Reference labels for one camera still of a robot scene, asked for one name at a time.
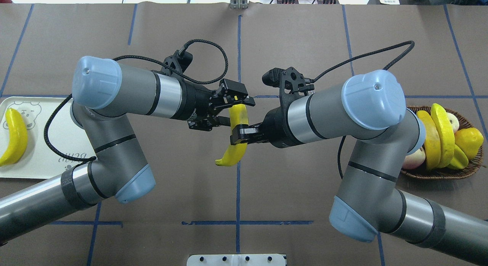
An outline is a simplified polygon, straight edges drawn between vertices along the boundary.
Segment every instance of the black band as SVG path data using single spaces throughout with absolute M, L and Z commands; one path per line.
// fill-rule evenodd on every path
M 398 220 L 398 222 L 395 225 L 395 227 L 393 229 L 387 231 L 386 234 L 390 234 L 390 233 L 393 233 L 396 230 L 398 230 L 398 228 L 403 223 L 403 220 L 405 220 L 405 216 L 406 216 L 406 199 L 405 199 L 405 195 L 400 190 L 398 190 L 398 189 L 396 189 L 396 190 L 400 193 L 400 196 L 401 196 L 401 217 Z
M 348 165 L 353 167 L 353 168 L 356 168 L 358 170 L 361 170 L 363 172 L 368 172 L 370 174 L 374 174 L 377 177 L 381 177 L 383 179 L 389 180 L 389 181 L 394 182 L 394 183 L 396 183 L 396 181 L 398 180 L 397 177 L 391 176 L 389 174 L 385 174 L 384 172 L 380 172 L 380 171 L 377 171 L 375 169 L 371 169 L 369 167 L 363 166 L 361 164 L 358 164 L 358 163 L 355 163 L 352 161 L 349 161 Z
M 161 81 L 157 73 L 153 72 L 154 76 L 156 77 L 156 95 L 154 96 L 154 102 L 151 109 L 145 115 L 151 115 L 156 110 L 157 103 L 159 103 L 159 97 L 161 95 Z
M 134 138 L 136 138 L 136 135 L 135 134 L 131 134 L 131 135 L 128 135 L 126 137 L 122 137 L 120 139 L 114 140 L 114 141 L 112 141 L 110 143 L 107 143 L 105 145 L 99 146 L 98 148 L 94 149 L 94 151 L 95 151 L 95 153 L 99 153 L 99 152 L 101 152 L 103 150 L 106 150 L 106 149 L 108 149 L 110 147 L 113 147 L 113 146 L 118 145 L 120 143 L 124 143 L 125 141 L 128 141 L 130 139 L 134 139 Z
M 80 196 L 80 194 L 75 189 L 75 184 L 73 183 L 73 169 L 69 169 L 63 174 L 61 174 L 61 190 L 63 191 L 64 198 L 66 201 L 77 210 L 84 210 L 92 207 Z
M 408 242 L 413 245 L 416 245 L 420 248 L 432 248 L 441 242 L 442 238 L 446 233 L 446 215 L 444 215 L 444 210 L 441 206 L 432 201 L 425 198 L 427 202 L 430 204 L 432 208 L 432 212 L 434 214 L 434 223 L 432 224 L 432 230 L 430 230 L 429 235 L 426 238 L 421 240 L 420 242 Z
M 96 191 L 96 194 L 98 194 L 100 197 L 107 199 L 108 196 L 105 196 L 101 190 L 98 188 L 98 186 L 95 183 L 95 180 L 93 179 L 93 173 L 91 171 L 91 165 L 92 162 L 88 164 L 88 179 L 90 179 L 90 183 L 92 184 L 93 189 Z
M 320 137 L 321 139 L 327 139 L 326 137 L 323 137 L 322 134 L 319 134 L 319 132 L 317 131 L 317 129 L 313 125 L 312 118 L 310 117 L 310 100 L 312 100 L 312 96 L 313 96 L 313 94 L 310 95 L 310 97 L 307 100 L 307 104 L 305 105 L 305 114 L 307 115 L 308 125 L 310 126 L 310 128 L 312 129 L 312 132 L 317 137 Z

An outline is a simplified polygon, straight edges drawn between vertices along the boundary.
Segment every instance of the gray arm segment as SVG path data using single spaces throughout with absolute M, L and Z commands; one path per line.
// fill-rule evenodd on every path
M 97 159 L 0 199 L 0 245 L 115 196 L 128 203 L 148 193 L 154 177 L 126 115 L 106 118 L 73 103 Z
M 287 113 L 291 132 L 302 143 L 342 135 L 358 139 L 334 198 L 332 226 L 363 242 L 371 242 L 378 232 L 389 233 L 422 248 L 487 265 L 488 222 L 395 189 L 405 155 L 422 145 L 425 129 L 410 110 L 387 125 L 402 114 L 398 105 L 404 104 L 403 91 L 387 72 L 373 73 L 349 79 L 345 85 L 349 82 L 354 89 L 348 94 L 346 87 L 336 85 L 294 101 Z M 345 103 L 348 95 L 354 98 L 349 99 L 352 106 Z M 392 106 L 378 107 L 388 103 Z M 381 122 L 383 115 L 388 117 L 386 129 L 367 128 L 377 124 L 376 117 Z
M 405 154 L 418 139 L 417 127 L 408 111 L 399 125 L 379 137 L 357 141 L 331 224 L 357 240 L 370 242 L 378 231 L 390 233 L 419 247 L 486 265 L 488 222 L 394 188 Z M 354 213 L 355 219 L 343 217 Z

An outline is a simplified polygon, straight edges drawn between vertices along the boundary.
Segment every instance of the wicker basket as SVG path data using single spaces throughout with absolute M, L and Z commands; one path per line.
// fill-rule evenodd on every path
M 430 113 L 430 106 L 408 106 L 414 113 L 417 111 L 423 110 Z M 466 129 L 468 127 L 474 127 L 471 122 L 469 122 L 464 116 L 460 115 L 456 111 L 451 110 L 450 108 L 446 108 L 448 113 L 452 113 L 455 115 L 459 120 L 459 129 Z M 469 161 L 469 165 L 462 170 L 451 170 L 448 168 L 442 169 L 434 169 L 431 171 L 427 171 L 425 169 L 425 163 L 422 164 L 420 167 L 413 169 L 413 170 L 404 170 L 401 169 L 401 174 L 406 175 L 408 177 L 416 178 L 416 179 L 463 179 L 466 177 L 472 176 L 478 169 L 481 167 L 483 163 L 483 146 L 478 151 L 476 157 Z

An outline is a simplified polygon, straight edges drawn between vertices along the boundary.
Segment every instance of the toy banana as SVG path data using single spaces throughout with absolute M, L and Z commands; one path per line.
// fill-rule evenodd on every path
M 432 121 L 434 121 L 441 140 L 441 160 L 437 168 L 447 167 L 454 156 L 454 132 L 446 110 L 439 104 L 432 104 L 430 109 Z
M 441 139 L 434 120 L 427 111 L 417 111 L 417 116 L 425 127 L 425 168 L 431 171 L 441 162 Z
M 13 108 L 7 109 L 7 119 L 10 140 L 7 150 L 0 158 L 0 167 L 14 164 L 22 157 L 27 148 L 27 128 L 22 115 Z
M 229 108 L 230 113 L 230 132 L 238 124 L 249 124 L 249 119 L 247 118 L 246 106 L 242 104 L 234 105 Z M 217 166 L 233 166 L 237 164 L 241 158 L 246 153 L 247 143 L 229 145 L 225 151 L 223 157 L 219 160 L 215 160 L 215 165 Z

